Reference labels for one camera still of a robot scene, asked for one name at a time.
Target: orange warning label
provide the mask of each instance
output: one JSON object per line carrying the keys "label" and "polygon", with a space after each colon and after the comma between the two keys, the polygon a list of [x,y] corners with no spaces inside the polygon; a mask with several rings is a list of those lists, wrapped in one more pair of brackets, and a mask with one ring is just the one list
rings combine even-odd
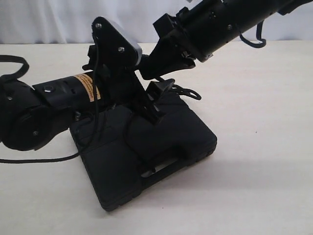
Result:
{"label": "orange warning label", "polygon": [[[88,93],[90,102],[94,102],[92,78],[89,77],[88,75],[84,74],[84,73],[75,75],[74,77],[76,77],[84,85],[84,87]],[[98,88],[96,89],[96,91],[97,91],[97,99],[101,99],[101,95],[99,93]]]}

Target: black carrying case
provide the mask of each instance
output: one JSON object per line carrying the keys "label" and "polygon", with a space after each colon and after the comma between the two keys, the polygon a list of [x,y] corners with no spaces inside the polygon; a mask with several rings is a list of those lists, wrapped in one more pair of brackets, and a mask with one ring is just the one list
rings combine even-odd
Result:
{"label": "black carrying case", "polygon": [[[141,117],[130,120],[130,110],[116,107],[107,112],[103,132],[105,113],[101,113],[96,139],[81,158],[106,211],[131,201],[146,188],[211,155],[216,148],[217,137],[175,92],[165,94],[157,107],[167,115],[156,126]],[[123,138],[127,123],[128,144]],[[71,127],[72,135],[79,124]],[[82,127],[78,139],[87,142],[92,130],[93,123]]]}

